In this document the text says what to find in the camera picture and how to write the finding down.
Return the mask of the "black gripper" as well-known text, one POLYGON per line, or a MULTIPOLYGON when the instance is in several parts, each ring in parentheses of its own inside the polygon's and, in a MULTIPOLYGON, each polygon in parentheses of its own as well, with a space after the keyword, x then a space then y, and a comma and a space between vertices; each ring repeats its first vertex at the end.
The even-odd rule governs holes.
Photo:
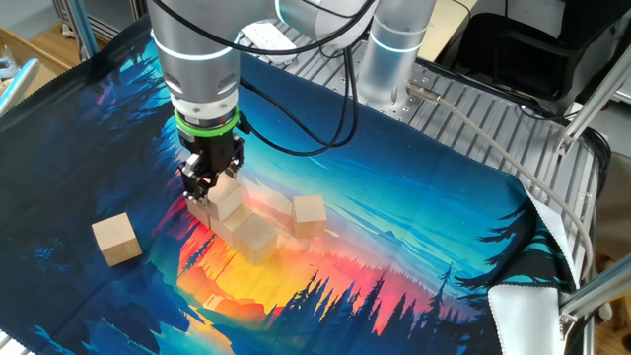
POLYGON ((178 128, 179 141, 191 155, 178 165, 183 196, 199 201, 216 185, 217 174, 236 179, 244 165, 245 141, 233 129, 214 137, 193 136, 178 128))

